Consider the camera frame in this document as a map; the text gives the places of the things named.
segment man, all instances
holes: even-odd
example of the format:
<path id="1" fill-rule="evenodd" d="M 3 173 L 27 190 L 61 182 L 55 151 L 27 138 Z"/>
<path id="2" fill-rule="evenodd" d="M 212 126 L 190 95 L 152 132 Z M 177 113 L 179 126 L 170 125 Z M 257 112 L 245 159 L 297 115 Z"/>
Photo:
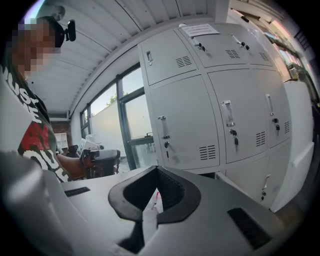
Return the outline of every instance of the man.
<path id="1" fill-rule="evenodd" d="M 32 122 L 17 152 L 37 161 L 42 169 L 53 171 L 60 182 L 84 177 L 91 162 L 89 159 L 81 162 L 79 158 L 58 154 L 47 109 L 42 100 L 30 90 L 26 80 L 32 71 L 39 69 L 49 59 L 50 54 L 61 47 L 64 37 L 63 28 L 53 17 L 38 18 L 36 24 L 24 25 L 23 29 L 14 33 L 0 67 L 0 75 L 3 76 L 0 86 L 9 86 L 32 115 Z"/>

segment locker door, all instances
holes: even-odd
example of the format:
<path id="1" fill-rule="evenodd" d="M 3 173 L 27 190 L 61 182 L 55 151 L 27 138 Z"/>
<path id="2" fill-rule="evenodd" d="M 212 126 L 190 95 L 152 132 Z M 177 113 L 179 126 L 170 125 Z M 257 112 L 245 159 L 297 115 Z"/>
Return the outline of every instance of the locker door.
<path id="1" fill-rule="evenodd" d="M 151 101 L 154 116 L 159 117 L 156 123 L 166 167 L 186 170 L 220 164 L 215 116 L 200 75 L 152 90 Z"/>
<path id="2" fill-rule="evenodd" d="M 261 202 L 262 188 L 268 167 L 268 157 L 226 170 L 225 176 L 246 192 L 253 200 Z"/>
<path id="3" fill-rule="evenodd" d="M 180 29 L 180 31 L 186 39 L 189 39 L 188 35 L 185 34 L 183 30 Z M 239 51 L 240 47 L 230 35 L 223 33 L 207 34 L 197 36 L 196 39 L 204 46 L 205 51 L 198 49 L 198 46 L 191 44 L 190 40 L 188 41 L 193 46 L 205 68 L 246 63 Z"/>
<path id="4" fill-rule="evenodd" d="M 238 24 L 214 24 L 218 31 L 223 31 L 234 35 L 239 42 L 244 42 L 249 46 L 249 50 L 244 47 L 240 52 L 244 52 L 248 57 L 250 64 L 273 66 L 273 61 L 269 54 L 264 50 L 263 46 L 257 41 L 255 36 L 251 34 L 246 28 Z"/>
<path id="5" fill-rule="evenodd" d="M 149 86 L 197 69 L 186 46 L 173 30 L 157 34 L 141 45 Z"/>
<path id="6" fill-rule="evenodd" d="M 223 119 L 226 162 L 239 161 L 267 149 L 264 95 L 250 69 L 208 74 Z M 230 130 L 237 132 L 238 146 Z"/>
<path id="7" fill-rule="evenodd" d="M 269 155 L 269 162 L 265 177 L 266 184 L 263 190 L 266 193 L 264 200 L 261 202 L 265 207 L 270 208 L 274 203 L 276 196 L 281 188 L 284 181 L 290 157 L 291 144 L 287 144 L 277 150 L 276 152 Z"/>
<path id="8" fill-rule="evenodd" d="M 269 129 L 270 148 L 290 137 L 290 109 L 287 94 L 281 76 L 276 71 L 256 69 L 255 75 L 264 92 L 266 121 Z"/>

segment glass door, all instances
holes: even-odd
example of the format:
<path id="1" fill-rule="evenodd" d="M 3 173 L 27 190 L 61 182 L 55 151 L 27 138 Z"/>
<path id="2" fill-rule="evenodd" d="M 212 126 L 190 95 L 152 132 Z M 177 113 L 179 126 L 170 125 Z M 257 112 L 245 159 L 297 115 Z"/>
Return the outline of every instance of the glass door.
<path id="1" fill-rule="evenodd" d="M 140 67 L 118 83 L 118 110 L 130 170 L 158 164 Z"/>

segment ceiling panel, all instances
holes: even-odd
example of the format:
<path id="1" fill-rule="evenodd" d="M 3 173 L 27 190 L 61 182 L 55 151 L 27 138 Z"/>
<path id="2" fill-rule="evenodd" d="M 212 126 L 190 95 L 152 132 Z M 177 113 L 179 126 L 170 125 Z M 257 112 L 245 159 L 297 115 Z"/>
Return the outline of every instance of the ceiling panel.
<path id="1" fill-rule="evenodd" d="M 28 79 L 50 113 L 68 111 L 92 72 L 117 47 L 141 31 L 189 15 L 207 14 L 215 0 L 49 0 L 63 6 L 59 23 L 75 20 L 76 40 L 65 41 L 50 65 Z"/>

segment t-shirt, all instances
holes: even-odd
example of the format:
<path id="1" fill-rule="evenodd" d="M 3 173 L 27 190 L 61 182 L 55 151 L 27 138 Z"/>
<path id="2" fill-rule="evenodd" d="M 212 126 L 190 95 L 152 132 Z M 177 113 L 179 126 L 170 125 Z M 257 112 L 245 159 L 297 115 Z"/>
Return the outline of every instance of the t-shirt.
<path id="1" fill-rule="evenodd" d="M 28 87 L 23 76 L 12 66 L 12 56 L 6 51 L 0 66 L 5 83 L 20 103 L 32 115 L 32 122 L 26 130 L 17 152 L 36 161 L 43 170 L 55 173 L 60 182 L 71 181 L 70 174 L 57 161 L 57 142 L 43 101 Z"/>

